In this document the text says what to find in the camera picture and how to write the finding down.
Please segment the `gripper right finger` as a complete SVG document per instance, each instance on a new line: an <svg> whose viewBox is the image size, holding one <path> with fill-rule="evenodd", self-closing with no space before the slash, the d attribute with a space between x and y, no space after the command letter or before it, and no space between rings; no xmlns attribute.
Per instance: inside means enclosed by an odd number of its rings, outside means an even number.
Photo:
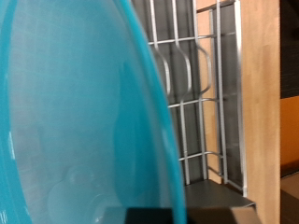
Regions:
<svg viewBox="0 0 299 224"><path fill-rule="evenodd" d="M252 207L188 208L188 224L261 224Z"/></svg>

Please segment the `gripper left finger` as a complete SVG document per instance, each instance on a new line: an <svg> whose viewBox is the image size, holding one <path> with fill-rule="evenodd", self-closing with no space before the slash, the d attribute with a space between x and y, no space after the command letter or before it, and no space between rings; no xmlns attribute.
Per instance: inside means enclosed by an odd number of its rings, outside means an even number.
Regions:
<svg viewBox="0 0 299 224"><path fill-rule="evenodd" d="M173 224L170 208L129 208L125 224Z"/></svg>

